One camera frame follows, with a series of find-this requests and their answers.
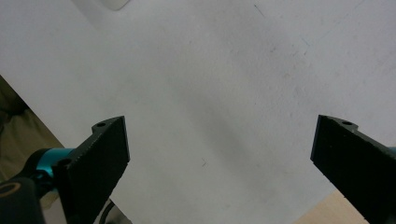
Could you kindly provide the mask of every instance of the cable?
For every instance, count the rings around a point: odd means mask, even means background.
[[[100,217],[99,224],[106,224],[106,218],[108,216],[108,213],[110,212],[110,210],[113,207],[114,207],[114,203],[113,203],[113,201],[110,201],[110,203],[106,206],[105,210],[103,211],[103,213]]]

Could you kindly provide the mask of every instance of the white sheet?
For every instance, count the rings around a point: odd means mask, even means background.
[[[291,223],[318,114],[395,144],[394,1],[6,1],[0,73],[67,147],[124,115],[134,224]]]

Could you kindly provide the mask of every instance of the white surface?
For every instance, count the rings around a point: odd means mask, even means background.
[[[125,115],[134,224],[291,223],[318,114],[395,145],[396,2],[5,1],[0,74],[66,147]]]

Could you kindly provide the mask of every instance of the table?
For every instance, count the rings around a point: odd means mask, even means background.
[[[0,73],[66,147],[126,117],[133,223],[291,223],[332,190],[318,114],[395,145],[396,3],[6,1]]]

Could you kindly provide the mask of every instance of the white paper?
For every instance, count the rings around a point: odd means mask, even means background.
[[[394,145],[393,1],[6,1],[0,73],[66,147],[124,115],[134,224],[291,223],[318,114]]]

